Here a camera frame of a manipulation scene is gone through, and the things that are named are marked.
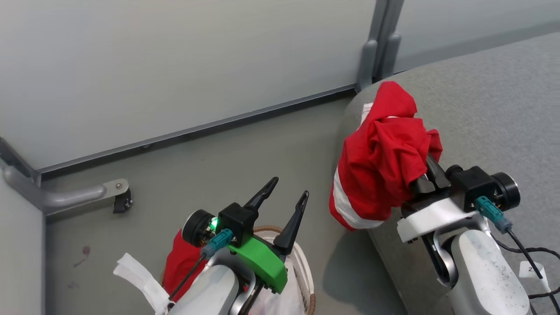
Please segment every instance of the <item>white cloth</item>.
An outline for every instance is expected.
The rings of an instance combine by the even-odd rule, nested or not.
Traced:
[[[119,259],[113,274],[127,280],[146,297],[156,315],[166,315],[169,295],[152,274],[128,253]]]

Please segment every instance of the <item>cable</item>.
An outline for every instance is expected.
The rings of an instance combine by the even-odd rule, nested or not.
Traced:
[[[200,265],[200,263],[206,258],[206,254],[202,254],[200,255],[200,258],[198,259],[196,265],[193,266],[193,268],[190,269],[189,273],[183,278],[183,280],[181,281],[181,283],[177,286],[177,288],[173,291],[173,293],[171,293],[169,295],[169,300],[172,300],[173,297],[179,292],[179,290],[181,289],[181,287],[185,284],[185,282],[190,278],[190,276],[193,275],[194,271],[198,268],[198,266]]]
[[[535,308],[533,307],[533,305],[531,303],[529,303],[529,307],[531,308],[531,314],[538,315],[535,311]]]
[[[554,305],[554,309],[556,310],[557,314],[560,314],[560,306],[558,306],[558,302],[556,302],[556,298],[553,294],[549,295],[550,300],[552,301],[552,305]]]
[[[560,260],[560,254],[558,254],[557,252],[548,249],[546,247],[527,247],[527,248],[523,248],[522,246],[520,246],[520,249],[517,248],[511,248],[507,245],[505,245],[504,243],[500,242],[499,240],[496,239],[496,237],[494,236],[494,234],[491,234],[492,238],[494,239],[494,241],[496,242],[496,244],[498,244],[501,248],[513,252],[513,253],[518,253],[518,254],[525,254],[525,257],[528,258],[529,253],[534,253],[534,252],[543,252],[543,253],[549,253],[552,254],[554,256],[556,256],[556,258],[558,258]],[[520,244],[521,242],[519,242],[519,240],[517,239],[517,237],[512,237],[512,239],[514,240],[514,242],[516,244]],[[529,295],[529,299],[536,299],[536,298],[545,298],[545,297],[549,297],[550,301],[552,302],[552,305],[554,306],[554,309],[556,310],[557,314],[560,314],[560,306],[558,305],[558,302],[556,301],[556,298],[554,297],[555,294],[560,293],[560,286],[558,288],[556,288],[556,290],[552,290],[551,292],[548,293],[540,293],[540,294],[531,294]],[[531,311],[533,311],[534,314],[536,314],[536,311],[534,310],[533,306],[531,305]]]
[[[518,254],[522,254],[523,252],[520,249],[517,248],[511,248],[507,245],[505,245],[504,243],[500,242],[499,240],[496,239],[496,237],[494,236],[494,234],[491,234],[492,238],[494,239],[494,241],[496,242],[496,244],[498,244],[501,248],[510,251],[512,253],[518,253]],[[548,249],[546,247],[527,247],[526,248],[528,253],[535,253],[535,252],[543,252],[543,253],[549,253],[552,254],[554,256],[556,256],[556,258],[558,258],[560,260],[560,254]],[[556,288],[556,290],[552,290],[549,293],[540,293],[540,294],[532,294],[529,295],[529,299],[536,299],[536,298],[546,298],[550,295],[554,295],[554,294],[558,294],[560,293],[560,286],[558,288]]]
[[[515,244],[517,244],[517,246],[519,247],[519,249],[522,251],[523,255],[525,255],[525,258],[527,258],[527,261],[529,261],[529,264],[531,265],[531,267],[533,268],[533,270],[536,273],[536,276],[539,277],[539,279],[543,278],[543,275],[540,274],[540,270],[536,267],[535,262],[533,261],[533,259],[531,258],[531,256],[529,255],[529,253],[527,252],[527,249],[525,249],[525,247],[523,246],[523,244],[521,244],[521,242],[519,241],[519,239],[517,238],[517,236],[515,236],[515,234],[513,233],[513,231],[511,230],[511,228],[506,228],[506,232],[511,236],[511,239],[514,240]]]

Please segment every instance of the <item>gray sofa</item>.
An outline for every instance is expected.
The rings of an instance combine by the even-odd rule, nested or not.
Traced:
[[[507,216],[527,247],[560,251],[558,202],[560,119],[560,33],[429,64],[388,80],[401,84],[416,100],[427,129],[441,134],[440,164],[489,173],[505,172],[518,183],[521,204]],[[379,82],[359,93],[340,124],[337,150],[360,123]],[[370,230],[371,238],[409,314],[452,314],[445,298],[449,288],[436,280],[422,242],[403,244],[396,232],[400,209]],[[498,235],[514,247],[514,243]],[[515,272],[521,254],[504,252]],[[551,288],[560,285],[560,262],[534,254],[545,266]],[[536,290],[530,286],[526,289]],[[555,314],[547,298],[532,300],[539,315]]]

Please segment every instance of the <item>white wall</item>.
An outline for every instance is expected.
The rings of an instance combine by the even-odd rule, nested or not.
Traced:
[[[559,0],[405,0],[395,71],[560,31]]]
[[[0,161],[0,314],[44,314],[43,213],[4,181]]]
[[[4,0],[0,136],[35,168],[355,83],[374,0]]]

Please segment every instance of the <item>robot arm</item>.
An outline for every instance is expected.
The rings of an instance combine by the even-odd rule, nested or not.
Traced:
[[[260,205],[277,183],[277,177],[271,179],[243,207],[232,203],[217,217],[204,210],[189,217],[183,239],[204,246],[201,253],[212,257],[169,314],[248,314],[263,288],[282,292],[287,282],[284,262],[292,252],[309,193],[303,193],[286,227],[271,244],[254,235],[253,227]],[[231,237],[215,242],[222,234]]]
[[[414,197],[402,204],[401,240],[422,239],[440,283],[451,287],[456,314],[529,314],[529,298],[477,210],[480,197],[502,211],[519,205],[515,182],[477,166],[465,171],[452,166],[444,173],[431,157],[427,166],[426,175],[411,186]],[[454,235],[442,242],[447,233]]]

